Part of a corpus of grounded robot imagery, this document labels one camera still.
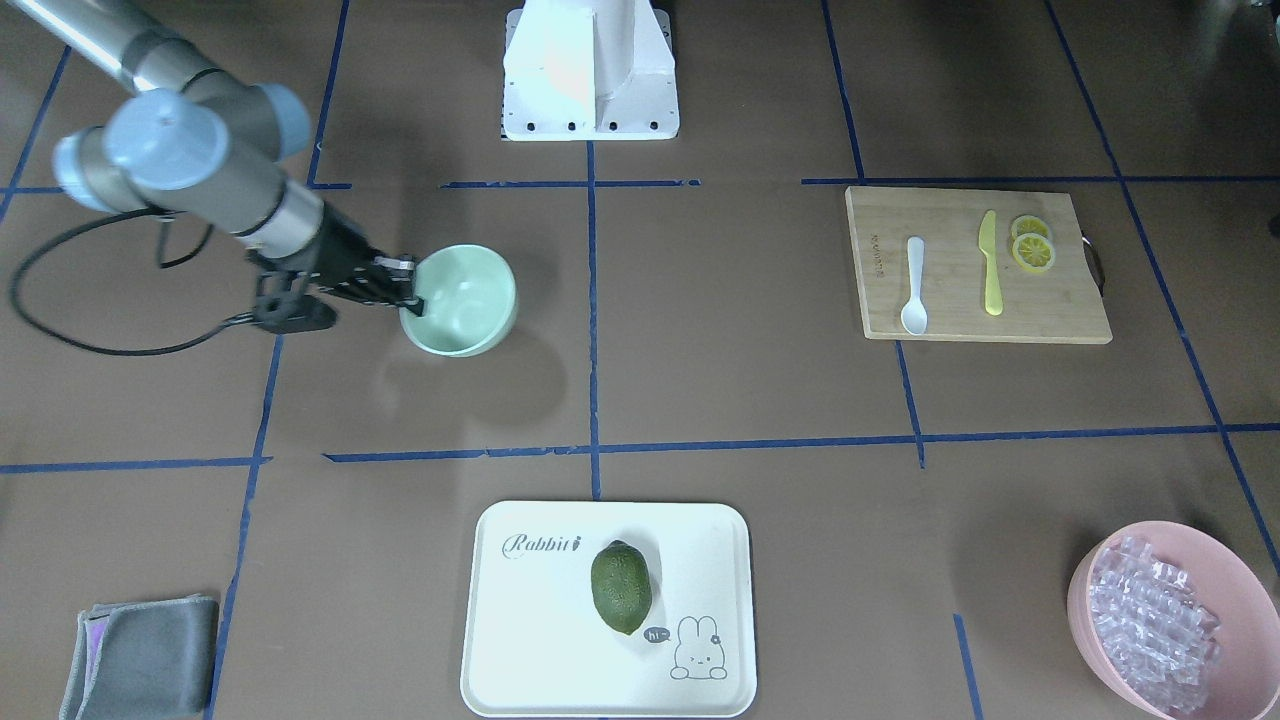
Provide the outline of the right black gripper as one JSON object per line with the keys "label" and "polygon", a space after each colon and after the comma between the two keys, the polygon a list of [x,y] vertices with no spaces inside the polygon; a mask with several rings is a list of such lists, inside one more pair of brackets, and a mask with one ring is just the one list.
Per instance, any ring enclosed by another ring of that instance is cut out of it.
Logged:
{"label": "right black gripper", "polygon": [[323,215],[314,238],[303,250],[310,263],[310,286],[358,304],[397,307],[422,316],[426,301],[417,293],[403,296],[403,281],[412,281],[416,259],[394,258],[370,245],[364,232],[343,215]]}

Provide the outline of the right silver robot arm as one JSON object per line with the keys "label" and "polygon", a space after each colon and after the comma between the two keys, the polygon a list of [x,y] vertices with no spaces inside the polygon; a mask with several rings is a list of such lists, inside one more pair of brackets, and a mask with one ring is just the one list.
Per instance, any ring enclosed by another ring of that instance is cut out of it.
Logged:
{"label": "right silver robot arm", "polygon": [[242,242],[260,269],[255,313],[326,325],[311,290],[421,315],[416,259],[367,242],[282,163],[311,123],[283,85],[247,85],[129,1],[18,1],[15,8],[114,78],[129,97],[104,126],[63,138],[58,183],[99,211],[196,215]]}

